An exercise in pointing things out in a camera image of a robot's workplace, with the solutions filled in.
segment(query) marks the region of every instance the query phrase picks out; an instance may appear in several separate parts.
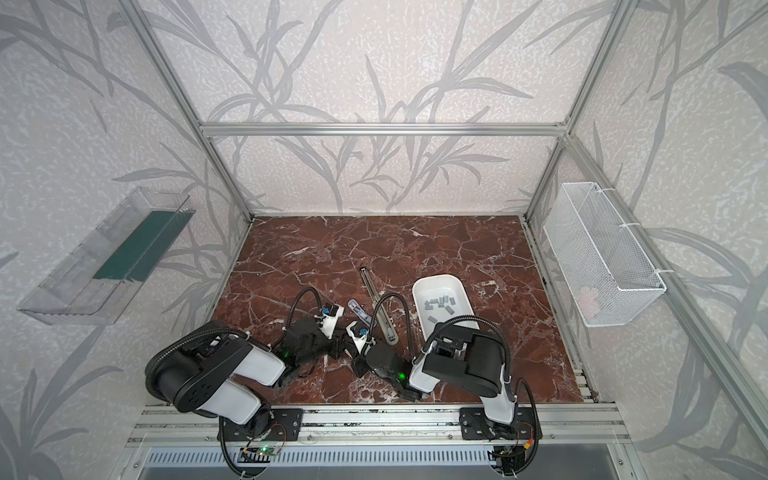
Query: wallpaper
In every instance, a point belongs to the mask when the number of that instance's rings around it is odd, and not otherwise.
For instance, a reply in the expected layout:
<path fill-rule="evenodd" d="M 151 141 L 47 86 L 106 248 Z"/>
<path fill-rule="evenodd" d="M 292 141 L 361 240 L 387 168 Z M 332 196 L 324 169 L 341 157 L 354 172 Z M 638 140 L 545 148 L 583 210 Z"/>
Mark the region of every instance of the wallpaper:
<path fill-rule="evenodd" d="M 565 118 L 613 0 L 141 0 L 203 121 Z"/>
<path fill-rule="evenodd" d="M 525 211 L 552 137 L 222 137 L 265 214 Z"/>
<path fill-rule="evenodd" d="M 577 133 L 768 394 L 768 2 L 665 8 L 634 13 Z"/>
<path fill-rule="evenodd" d="M 117 10 L 0 2 L 0 478 L 106 478 L 143 368 L 200 324 L 247 225 Z M 113 326 L 16 310 L 135 187 L 196 210 Z"/>
<path fill-rule="evenodd" d="M 649 479 L 768 478 L 768 458 L 663 297 L 626 326 L 584 326 L 543 225 L 559 185 L 586 180 L 570 156 L 563 155 L 531 226 L 582 362 L 589 367 L 591 388 L 601 401 L 619 405 Z"/>

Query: metal rail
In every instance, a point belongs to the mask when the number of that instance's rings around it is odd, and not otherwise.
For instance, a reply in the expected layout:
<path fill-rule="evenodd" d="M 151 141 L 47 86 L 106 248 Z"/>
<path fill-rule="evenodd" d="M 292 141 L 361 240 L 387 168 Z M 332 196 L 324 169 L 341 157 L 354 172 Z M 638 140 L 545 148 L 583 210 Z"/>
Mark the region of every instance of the metal rail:
<path fill-rule="evenodd" d="M 237 188 L 237 184 L 232 178 L 229 169 L 227 169 L 227 166 L 224 164 L 214 146 L 200 131 L 200 121 L 197 118 L 192 102 L 181 87 L 181 81 L 170 66 L 170 62 L 166 58 L 163 49 L 160 47 L 160 42 L 155 37 L 147 17 L 144 16 L 144 12 L 141 10 L 141 6 L 139 6 L 137 0 L 118 0 L 118 4 L 122 9 L 126 23 L 136 34 L 136 38 L 144 49 L 144 53 L 149 57 L 157 74 L 160 75 L 161 80 L 168 89 L 170 96 L 179 107 L 192 135 L 195 136 L 197 143 L 200 144 L 200 149 L 208 157 L 211 166 L 214 168 L 214 171 L 224 183 L 227 192 L 229 192 L 232 197 L 232 201 L 237 205 L 245 218 L 250 220 L 250 209 L 248 208 L 248 203 L 246 202 L 245 197 L 243 197 L 240 189 Z"/>
<path fill-rule="evenodd" d="M 498 441 L 462 440 L 458 411 L 479 405 L 366 404 L 290 405 L 304 410 L 297 445 L 457 445 Z M 613 403 L 537 405 L 544 443 L 629 443 L 624 421 Z M 218 421 L 173 406 L 147 407 L 127 447 L 214 445 Z M 232 442 L 231 446 L 245 442 Z"/>
<path fill-rule="evenodd" d="M 584 109 L 587 107 L 589 99 L 594 93 L 594 89 L 597 88 L 598 82 L 602 78 L 603 73 L 605 73 L 608 62 L 611 60 L 611 56 L 616 50 L 616 47 L 621 40 L 621 36 L 624 34 L 624 30 L 627 29 L 627 25 L 629 24 L 632 12 L 634 12 L 635 7 L 637 6 L 637 2 L 638 0 L 618 0 L 616 2 L 614 13 L 611 16 L 611 20 L 608 22 L 608 26 L 605 28 L 605 34 L 598 46 L 598 51 L 594 54 L 594 58 L 587 70 L 587 74 L 584 76 L 584 81 L 581 83 L 574 104 L 571 106 L 571 110 L 565 118 L 566 128 L 564 133 L 570 134 L 574 128 L 576 128 L 576 125 L 584 113 Z M 526 218 L 531 218 L 538 202 L 541 200 L 544 186 L 549 183 L 552 175 L 554 175 L 560 165 L 560 159 L 562 158 L 563 153 L 563 145 L 560 140 L 561 136 L 559 136 L 558 142 L 554 146 L 547 167 L 538 181 L 536 190 L 534 190 L 531 203 L 528 204 L 528 209 L 525 211 Z"/>
<path fill-rule="evenodd" d="M 347 124 L 347 123 L 206 123 L 200 129 L 207 137 L 221 136 L 347 136 L 347 135 L 435 135 L 435 136 L 528 136 L 557 137 L 565 132 L 562 123 L 551 124 Z"/>

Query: white wire basket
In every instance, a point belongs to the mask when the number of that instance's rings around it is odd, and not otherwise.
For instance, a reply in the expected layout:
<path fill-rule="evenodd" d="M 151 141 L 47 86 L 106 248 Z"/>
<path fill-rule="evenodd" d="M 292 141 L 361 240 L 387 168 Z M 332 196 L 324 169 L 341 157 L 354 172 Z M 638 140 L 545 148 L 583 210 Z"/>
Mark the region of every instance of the white wire basket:
<path fill-rule="evenodd" d="M 544 232 L 586 326 L 626 325 L 667 290 L 594 182 L 562 184 Z"/>

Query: black mounting plate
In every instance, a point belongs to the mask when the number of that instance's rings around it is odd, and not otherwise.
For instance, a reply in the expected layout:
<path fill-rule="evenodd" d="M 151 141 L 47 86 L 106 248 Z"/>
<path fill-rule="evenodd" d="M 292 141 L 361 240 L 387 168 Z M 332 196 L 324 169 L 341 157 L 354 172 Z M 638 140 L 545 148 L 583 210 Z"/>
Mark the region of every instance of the black mounting plate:
<path fill-rule="evenodd" d="M 278 424 L 282 425 L 285 428 L 285 433 L 283 433 L 283 429 L 279 426 L 272 427 L 272 431 L 270 431 L 270 434 L 264 438 L 264 441 L 270 441 L 270 442 L 282 442 L 283 437 L 285 435 L 285 441 L 286 442 L 295 442 L 299 439 L 299 430 L 301 429 L 301 418 L 304 414 L 302 409 L 273 409 L 272 413 L 275 415 L 275 419 L 271 421 L 269 425 L 272 424 Z M 225 442 L 247 442 L 248 439 L 245 438 L 242 434 L 242 429 L 238 430 L 238 428 L 230 421 L 224 422 L 224 427 L 221 435 L 224 435 L 224 441 Z"/>
<path fill-rule="evenodd" d="M 531 438 L 529 432 L 531 427 L 523 422 L 533 425 L 531 407 L 518 407 L 517 418 L 511 425 L 502 425 L 488 420 L 482 407 L 467 407 L 458 411 L 458 423 L 462 427 L 462 439 L 464 440 L 516 440 L 518 429 L 520 429 L 520 439 L 529 439 Z M 536 436 L 542 437 L 541 428 L 536 432 Z"/>

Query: red marble surface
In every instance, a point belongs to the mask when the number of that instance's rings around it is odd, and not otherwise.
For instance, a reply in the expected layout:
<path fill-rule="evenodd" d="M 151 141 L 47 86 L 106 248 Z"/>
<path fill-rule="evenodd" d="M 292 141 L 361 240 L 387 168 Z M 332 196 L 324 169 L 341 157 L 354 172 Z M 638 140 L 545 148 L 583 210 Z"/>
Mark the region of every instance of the red marble surface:
<path fill-rule="evenodd" d="M 274 343 L 290 304 L 307 285 L 318 289 L 324 303 L 346 306 L 353 298 L 371 314 L 361 266 L 370 270 L 380 293 L 393 290 L 409 301 L 417 349 L 423 336 L 411 295 L 413 283 L 440 273 L 457 276 L 475 314 L 501 325 L 512 348 L 512 374 L 528 380 L 536 401 L 581 401 L 517 217 L 257 218 L 214 318 L 250 330 L 263 343 Z M 313 305 L 312 295 L 305 295 L 295 318 Z M 392 300 L 388 311 L 400 338 L 396 349 L 405 354 L 402 307 Z M 346 309 L 339 324 L 356 318 Z M 349 364 L 347 356 L 340 361 L 326 357 L 308 378 L 284 389 L 241 381 L 273 404 L 398 401 L 389 385 L 372 373 L 356 378 Z M 441 382 L 424 401 L 479 398 Z"/>

